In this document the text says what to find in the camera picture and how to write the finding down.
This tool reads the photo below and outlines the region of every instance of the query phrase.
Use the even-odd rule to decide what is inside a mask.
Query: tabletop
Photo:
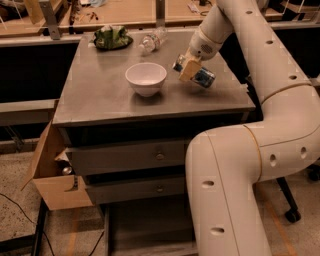
[[[223,58],[217,54],[203,66],[216,75],[209,89],[181,82],[172,65],[188,48],[193,29],[168,29],[168,39],[148,56],[138,45],[148,31],[130,31],[134,42],[121,50],[101,51],[90,46],[92,34],[82,37],[71,65],[53,125],[91,126],[121,122],[192,117],[250,111],[255,108]],[[167,70],[160,93],[143,98],[125,79],[126,70],[140,62],[155,62]]]

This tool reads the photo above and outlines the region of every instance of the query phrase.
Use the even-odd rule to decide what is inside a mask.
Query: drawer
[[[143,198],[178,195],[185,193],[185,177],[158,177],[139,181],[123,180],[87,186],[93,204],[107,204]]]
[[[183,165],[185,141],[157,140],[68,149],[77,175]]]

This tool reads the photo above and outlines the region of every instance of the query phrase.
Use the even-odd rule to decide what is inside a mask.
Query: drawer handle
[[[163,160],[164,158],[165,158],[165,155],[164,155],[164,154],[162,154],[161,152],[158,152],[158,153],[157,153],[156,159],[157,159],[158,161],[161,161],[161,160]]]
[[[162,193],[164,191],[164,187],[162,185],[157,186],[157,192]]]

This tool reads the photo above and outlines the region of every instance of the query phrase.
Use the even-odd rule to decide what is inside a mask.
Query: black wheel
[[[289,210],[286,212],[285,216],[291,223],[295,223],[301,219],[301,214],[298,210]]]
[[[312,170],[311,172],[309,172],[309,179],[313,180],[313,181],[318,181],[320,180],[320,172],[319,170]]]

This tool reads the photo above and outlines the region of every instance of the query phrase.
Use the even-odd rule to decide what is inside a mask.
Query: white bowl
[[[150,97],[160,91],[166,77],[166,69],[151,62],[135,64],[126,71],[130,86],[143,97]]]

